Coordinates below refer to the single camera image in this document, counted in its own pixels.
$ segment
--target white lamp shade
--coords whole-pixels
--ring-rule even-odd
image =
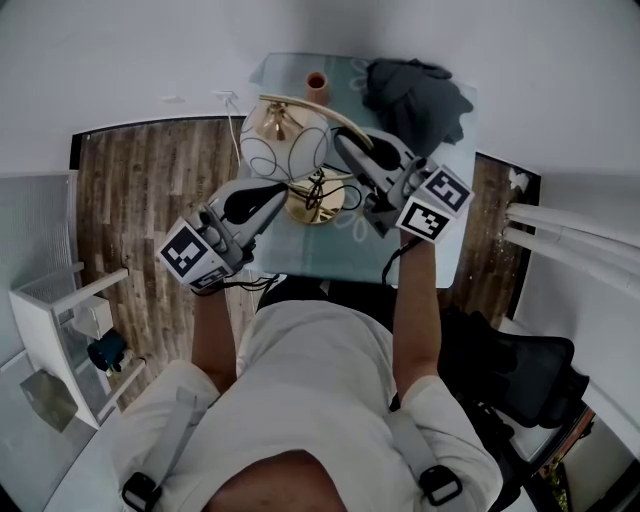
[[[303,126],[302,132],[292,140],[267,140],[254,128],[255,120],[264,117],[267,106],[268,102],[261,101],[242,125],[240,147],[245,162],[257,176],[273,181],[289,183],[311,176],[324,162],[331,144],[326,118],[288,105],[289,115]]]

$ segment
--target white t-shirt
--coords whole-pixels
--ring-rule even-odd
[[[391,334],[372,318],[328,302],[287,301],[258,312],[238,349],[238,381],[207,411],[154,510],[200,512],[231,477],[291,450],[315,457],[350,512],[420,509],[422,493],[383,420],[395,394]],[[120,487],[158,438],[182,386],[218,395],[197,367],[174,361],[127,409],[116,437]],[[502,479],[444,383],[417,381],[402,408],[438,462],[485,511]]]

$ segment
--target person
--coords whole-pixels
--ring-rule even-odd
[[[384,421],[397,391],[438,464],[462,483],[464,510],[486,511],[501,474],[438,377],[434,246],[402,255],[389,317],[374,293],[360,294],[370,314],[329,300],[333,286],[329,295],[290,278],[275,286],[237,354],[224,293],[196,298],[191,363],[173,361],[123,414],[114,450],[120,485],[157,441],[181,386],[215,403],[154,510],[437,510]]]

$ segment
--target dark gray cloth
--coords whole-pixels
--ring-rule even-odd
[[[416,154],[429,156],[442,141],[462,140],[460,116],[473,105],[449,80],[449,71],[416,59],[377,59],[367,72],[364,105]]]

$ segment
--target wooden floor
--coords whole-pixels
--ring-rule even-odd
[[[241,120],[235,120],[236,134],[240,126]],[[511,191],[509,169],[477,158],[476,199],[458,271],[454,285],[439,293],[442,307],[479,310],[494,324],[507,311],[521,261],[521,249],[498,237],[504,210],[509,201],[529,199]],[[154,254],[179,216],[236,173],[227,119],[157,122],[82,136],[77,224],[83,280],[129,269],[131,277],[107,289],[105,297],[116,330],[147,360],[121,405],[135,399],[169,361],[190,357],[193,295],[178,286]],[[257,297],[235,288],[227,301],[239,339]]]

